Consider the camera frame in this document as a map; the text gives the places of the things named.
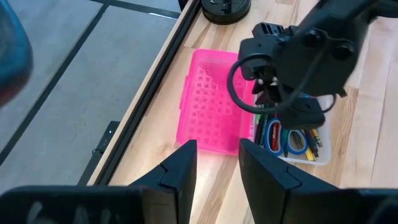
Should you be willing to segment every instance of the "blurry dark object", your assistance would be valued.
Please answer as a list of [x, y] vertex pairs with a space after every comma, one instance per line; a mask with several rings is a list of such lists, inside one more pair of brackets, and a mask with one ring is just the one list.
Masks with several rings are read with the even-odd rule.
[[126, 187], [19, 187], [0, 197], [2, 224], [189, 223], [197, 143], [180, 149]]
[[32, 49], [15, 12], [0, 0], [0, 106], [27, 83], [32, 70]]
[[398, 0], [382, 0], [374, 9], [374, 13], [381, 17], [398, 18]]
[[341, 190], [253, 142], [239, 147], [241, 177], [255, 223], [396, 223], [398, 190]]
[[[398, 190], [341, 190], [247, 139], [239, 165], [255, 223], [398, 220]], [[196, 168], [196, 141], [189, 141], [128, 187], [16, 188], [0, 197], [1, 223], [188, 224]]]
[[181, 11], [184, 10], [185, 6], [187, 5], [188, 0], [178, 0], [178, 4], [180, 5]]
[[251, 0], [201, 0], [203, 15], [210, 22], [228, 25], [239, 22], [250, 10]]

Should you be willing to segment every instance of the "black metal frame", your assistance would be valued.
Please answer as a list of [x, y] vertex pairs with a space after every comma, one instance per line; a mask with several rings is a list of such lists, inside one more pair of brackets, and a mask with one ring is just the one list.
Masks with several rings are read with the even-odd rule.
[[138, 102], [130, 114], [127, 123], [124, 125], [118, 140], [113, 146], [109, 156], [104, 163], [99, 175], [97, 176], [94, 185], [107, 185], [111, 180], [114, 171], [116, 170], [119, 161], [121, 160], [128, 144], [130, 143], [131, 137], [136, 132], [136, 129], [141, 122], [146, 110], [148, 109], [163, 77], [167, 73], [170, 64], [172, 63], [175, 55], [177, 54], [189, 28], [193, 24], [199, 9], [201, 8], [200, 0], [193, 0], [187, 13], [182, 19], [179, 27], [174, 33], [169, 45], [167, 46], [162, 58], [157, 64], [154, 73], [152, 74], [147, 86], [142, 92]]
[[87, 185], [88, 181], [93, 175], [95, 168], [97, 167], [99, 161], [101, 160], [104, 151], [106, 150], [109, 142], [111, 141], [113, 135], [115, 134], [119, 124], [120, 121], [109, 122], [108, 127], [106, 128], [104, 134], [102, 135], [101, 140], [99, 141], [97, 147], [93, 150], [93, 155], [91, 156], [90, 161], [88, 161], [86, 169], [83, 171], [77, 185], [79, 186]]
[[140, 4], [134, 4], [126, 1], [119, 1], [119, 0], [90, 0], [90, 1], [106, 4], [109, 6], [120, 7], [123, 9], [128, 9], [136, 12], [143, 12], [147, 14], [153, 13], [160, 16], [169, 17], [171, 19], [178, 19], [178, 17], [180, 17], [179, 12], [173, 12], [165, 9], [158, 9], [150, 6], [143, 6]]

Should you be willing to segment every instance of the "pink plastic box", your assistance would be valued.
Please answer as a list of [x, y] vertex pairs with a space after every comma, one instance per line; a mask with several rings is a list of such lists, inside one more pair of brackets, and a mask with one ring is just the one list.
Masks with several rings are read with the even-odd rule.
[[[227, 91], [226, 77], [238, 55], [230, 52], [199, 49], [193, 53], [180, 102], [177, 142], [196, 139], [199, 150], [237, 154], [240, 138], [252, 139], [252, 114], [236, 106]], [[239, 97], [254, 104], [253, 82], [234, 77]]]

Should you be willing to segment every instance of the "white container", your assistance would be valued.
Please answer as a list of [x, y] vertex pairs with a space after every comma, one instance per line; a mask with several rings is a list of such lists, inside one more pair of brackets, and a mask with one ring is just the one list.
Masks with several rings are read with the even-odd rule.
[[[321, 96], [318, 97], [318, 101], [322, 109], [328, 108], [332, 103], [332, 98], [329, 96]], [[283, 154], [279, 156], [286, 162], [299, 162], [302, 164], [311, 164], [315, 166], [324, 166], [328, 164], [331, 157], [331, 146], [330, 146], [330, 111], [325, 113], [325, 124], [318, 128], [319, 137], [322, 140], [323, 147], [318, 147], [318, 158], [315, 158], [315, 161], [308, 161], [305, 157], [305, 154], [301, 154], [299, 156], [293, 155], [289, 153], [289, 155], [285, 158]]]

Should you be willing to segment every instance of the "wooden tabletop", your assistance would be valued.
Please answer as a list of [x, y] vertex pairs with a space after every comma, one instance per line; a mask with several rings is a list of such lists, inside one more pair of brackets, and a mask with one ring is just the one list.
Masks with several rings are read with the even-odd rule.
[[[111, 184], [130, 184], [178, 148], [175, 145], [180, 114], [178, 104], [195, 49], [238, 52], [240, 41], [252, 37], [251, 30], [257, 23], [298, 24], [316, 2], [252, 0], [250, 13], [242, 21], [229, 26], [211, 24], [200, 12], [132, 137]], [[385, 18], [378, 19], [370, 27], [358, 66], [346, 85], [348, 96], [338, 98], [331, 112], [332, 158], [328, 165], [314, 167], [296, 164], [299, 168], [339, 187], [398, 187], [396, 27], [398, 20]], [[154, 66], [133, 99], [89, 184], [93, 183], [103, 166]], [[236, 156], [198, 153], [191, 223], [253, 223]]]

